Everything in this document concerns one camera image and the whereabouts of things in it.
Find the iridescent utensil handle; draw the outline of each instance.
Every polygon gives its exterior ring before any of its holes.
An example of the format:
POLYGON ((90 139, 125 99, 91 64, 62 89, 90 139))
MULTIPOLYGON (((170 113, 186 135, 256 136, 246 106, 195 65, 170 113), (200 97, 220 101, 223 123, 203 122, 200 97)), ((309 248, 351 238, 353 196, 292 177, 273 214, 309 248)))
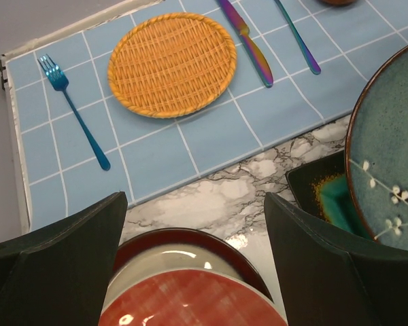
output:
POLYGON ((296 41, 298 42, 299 47, 301 48, 302 54, 305 58, 305 61, 307 61, 308 67, 310 68, 311 72, 314 73, 315 75, 319 75, 320 72, 322 71, 321 68, 319 67, 319 64, 314 59, 313 54, 311 54, 311 52, 308 50, 307 46, 305 45, 305 42, 302 40, 301 36, 299 35, 296 27, 293 24, 293 21, 290 19, 290 16, 288 15, 283 4, 281 3, 280 0, 275 0, 275 2, 278 8, 281 10, 284 18, 286 19, 288 26, 292 30, 294 37, 296 41))
POLYGON ((269 63, 267 63, 265 56, 263 53, 260 51, 258 46, 254 43, 254 41, 251 40, 251 38, 248 35, 242 35, 240 34, 240 40, 243 43, 243 46, 245 46, 246 52, 251 58, 251 61, 254 63, 254 66, 263 81, 263 84, 270 88, 273 85, 273 76, 272 76, 272 70, 269 66, 269 63))

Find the woven wicker plate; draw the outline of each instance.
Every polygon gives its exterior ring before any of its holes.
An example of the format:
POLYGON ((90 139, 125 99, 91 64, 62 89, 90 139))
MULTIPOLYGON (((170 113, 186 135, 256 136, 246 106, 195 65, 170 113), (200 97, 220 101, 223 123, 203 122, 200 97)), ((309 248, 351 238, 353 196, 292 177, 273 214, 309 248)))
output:
POLYGON ((107 76, 127 109, 178 117, 202 109, 226 90, 236 58, 234 42, 219 23, 198 14, 166 14, 121 39, 107 76))

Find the marble countertop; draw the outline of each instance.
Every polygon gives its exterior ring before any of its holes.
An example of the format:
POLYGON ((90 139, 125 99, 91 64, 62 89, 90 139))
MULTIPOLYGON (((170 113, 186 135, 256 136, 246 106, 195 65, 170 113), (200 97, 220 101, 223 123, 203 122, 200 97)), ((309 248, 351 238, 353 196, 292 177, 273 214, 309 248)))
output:
POLYGON ((263 213, 265 193, 275 192, 294 202, 285 173, 343 149, 349 118, 136 206, 127 212, 121 243, 170 227, 198 229, 222 238, 252 262, 286 317, 263 213))

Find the knife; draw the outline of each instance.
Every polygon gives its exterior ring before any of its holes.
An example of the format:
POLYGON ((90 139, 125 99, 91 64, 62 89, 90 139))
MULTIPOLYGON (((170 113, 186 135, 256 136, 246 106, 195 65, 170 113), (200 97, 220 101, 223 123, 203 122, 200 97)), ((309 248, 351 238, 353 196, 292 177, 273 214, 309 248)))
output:
POLYGON ((263 53, 249 36, 250 28, 245 23, 245 20, 243 20, 229 0, 216 1, 219 3, 219 6, 221 7, 225 16, 228 18, 228 21, 239 34, 239 38, 245 47, 246 52, 250 56, 252 63, 254 63, 263 84, 268 88, 272 87, 273 76, 271 68, 269 67, 263 53))

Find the tiled surface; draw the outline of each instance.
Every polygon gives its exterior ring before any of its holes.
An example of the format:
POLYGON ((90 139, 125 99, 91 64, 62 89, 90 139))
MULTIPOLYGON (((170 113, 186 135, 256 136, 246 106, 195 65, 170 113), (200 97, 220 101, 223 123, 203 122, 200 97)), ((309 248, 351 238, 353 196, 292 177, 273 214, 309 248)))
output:
POLYGON ((35 230, 123 190, 130 205, 151 199, 235 160, 349 113, 366 81, 408 43, 408 0, 358 0, 329 7, 318 0, 282 0, 320 62, 307 68, 273 0, 231 1, 272 68, 263 88, 215 0, 165 0, 131 16, 72 35, 8 62, 16 90, 35 230), (174 120, 135 115, 112 97, 110 52, 135 24, 167 12, 205 14, 237 43, 238 70, 209 109, 174 120), (99 168, 63 95, 41 80, 35 57, 49 53, 66 70, 69 93, 112 163, 99 168))

